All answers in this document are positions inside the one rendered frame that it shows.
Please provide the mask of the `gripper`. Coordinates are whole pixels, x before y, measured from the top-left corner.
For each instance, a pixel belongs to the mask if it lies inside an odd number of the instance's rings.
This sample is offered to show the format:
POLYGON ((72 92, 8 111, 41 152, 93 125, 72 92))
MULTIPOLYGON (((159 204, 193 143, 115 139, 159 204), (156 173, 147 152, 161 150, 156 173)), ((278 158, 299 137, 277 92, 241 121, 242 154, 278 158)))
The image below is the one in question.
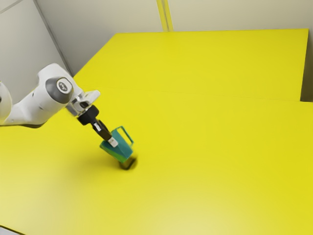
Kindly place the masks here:
POLYGON ((94 131, 112 147, 117 147, 118 142, 112 136, 111 132, 107 129, 105 124, 97 119, 99 110, 94 106, 90 106, 85 112, 83 112, 77 119, 83 125, 92 124, 94 131))

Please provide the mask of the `teal faceted mug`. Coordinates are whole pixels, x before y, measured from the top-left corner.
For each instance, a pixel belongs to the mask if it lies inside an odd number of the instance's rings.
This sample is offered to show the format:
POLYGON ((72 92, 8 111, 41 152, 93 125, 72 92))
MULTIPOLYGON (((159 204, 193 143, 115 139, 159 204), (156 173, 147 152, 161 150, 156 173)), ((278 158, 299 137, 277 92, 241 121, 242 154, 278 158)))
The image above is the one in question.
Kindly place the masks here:
POLYGON ((111 131, 112 137, 106 141, 102 141, 100 148, 106 151, 109 155, 113 156, 120 163, 124 163, 133 154, 133 144, 134 141, 128 134, 123 126, 119 126, 111 131), (123 138, 119 133, 122 130, 126 135, 127 139, 131 142, 130 144, 123 138))

